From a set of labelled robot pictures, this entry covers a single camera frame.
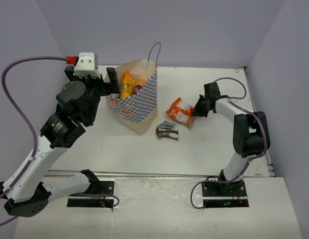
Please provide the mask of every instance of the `white tabletop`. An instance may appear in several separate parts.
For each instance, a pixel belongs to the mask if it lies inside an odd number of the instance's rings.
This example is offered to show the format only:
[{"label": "white tabletop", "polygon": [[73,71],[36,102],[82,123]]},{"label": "white tabletop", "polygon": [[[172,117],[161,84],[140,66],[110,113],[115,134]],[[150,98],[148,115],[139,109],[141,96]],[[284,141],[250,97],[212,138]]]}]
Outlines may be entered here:
[{"label": "white tabletop", "polygon": [[[20,218],[14,239],[301,239],[283,178],[246,178],[250,207],[196,210],[199,179],[117,179],[120,204],[67,208],[67,198]],[[194,194],[202,205],[202,190]]]},{"label": "white tabletop", "polygon": [[[199,94],[204,94],[203,85],[221,77],[236,78],[247,87],[242,69],[159,67],[159,120],[154,125],[143,135],[137,135],[114,118],[103,99],[94,126],[86,129],[87,132],[53,165],[52,170],[218,175],[234,152],[230,121],[209,113],[208,118],[197,118],[191,130],[177,124],[179,141],[157,139],[155,126],[171,120],[165,111],[178,97],[195,105]],[[224,80],[218,85],[221,94],[243,95],[242,87],[236,82]],[[238,103],[252,109],[249,93]],[[266,160],[253,161],[245,176],[268,177]]]}]

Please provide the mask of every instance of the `bag handle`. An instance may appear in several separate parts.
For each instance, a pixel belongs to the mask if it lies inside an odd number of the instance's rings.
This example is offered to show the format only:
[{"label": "bag handle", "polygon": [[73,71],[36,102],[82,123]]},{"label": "bag handle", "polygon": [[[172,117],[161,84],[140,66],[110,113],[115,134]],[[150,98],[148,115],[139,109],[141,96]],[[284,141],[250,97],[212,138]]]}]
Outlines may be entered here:
[{"label": "bag handle", "polygon": [[159,48],[158,55],[156,56],[155,67],[156,67],[156,63],[157,63],[157,61],[158,61],[158,57],[159,57],[159,54],[160,54],[160,51],[161,51],[161,42],[158,41],[155,45],[152,46],[152,48],[151,48],[151,50],[150,50],[150,52],[149,52],[149,56],[148,56],[148,61],[149,61],[151,52],[153,51],[153,48],[154,48],[157,44],[160,45],[160,48]]}]

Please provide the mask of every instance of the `orange snack package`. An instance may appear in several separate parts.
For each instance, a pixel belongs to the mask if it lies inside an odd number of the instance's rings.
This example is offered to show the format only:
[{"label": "orange snack package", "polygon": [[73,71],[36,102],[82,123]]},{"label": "orange snack package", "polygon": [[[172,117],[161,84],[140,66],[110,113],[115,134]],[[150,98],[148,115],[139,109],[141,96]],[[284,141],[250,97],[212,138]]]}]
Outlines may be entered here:
[{"label": "orange snack package", "polygon": [[191,116],[193,107],[183,102],[181,98],[178,98],[165,113],[175,121],[185,124],[191,128],[195,117]]}]

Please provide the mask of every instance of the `snack bag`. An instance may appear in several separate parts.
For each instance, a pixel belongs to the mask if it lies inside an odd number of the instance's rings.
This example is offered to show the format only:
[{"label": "snack bag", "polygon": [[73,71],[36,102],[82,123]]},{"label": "snack bag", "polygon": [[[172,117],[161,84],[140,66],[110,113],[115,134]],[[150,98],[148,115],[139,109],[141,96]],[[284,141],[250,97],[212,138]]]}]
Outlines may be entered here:
[{"label": "snack bag", "polygon": [[185,124],[191,128],[195,117],[191,116],[193,107],[183,102],[181,98],[178,98],[165,113],[175,121],[181,124]]},{"label": "snack bag", "polygon": [[121,90],[120,98],[125,98],[128,96],[134,95],[144,86],[145,83],[146,82],[144,80],[138,80],[138,79],[131,77],[130,73],[126,71],[124,73],[124,77],[122,80],[122,90]]}]

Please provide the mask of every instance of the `paper bag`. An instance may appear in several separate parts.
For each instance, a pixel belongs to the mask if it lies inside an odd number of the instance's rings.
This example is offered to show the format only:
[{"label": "paper bag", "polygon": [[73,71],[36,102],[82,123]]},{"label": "paper bag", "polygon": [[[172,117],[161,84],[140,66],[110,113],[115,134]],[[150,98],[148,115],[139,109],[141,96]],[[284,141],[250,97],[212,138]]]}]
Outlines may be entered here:
[{"label": "paper bag", "polygon": [[143,134],[158,119],[156,63],[149,61],[148,57],[148,60],[133,60],[115,70],[120,85],[126,71],[131,77],[146,81],[145,85],[132,96],[122,99],[106,96],[106,105],[113,115],[138,134]]}]

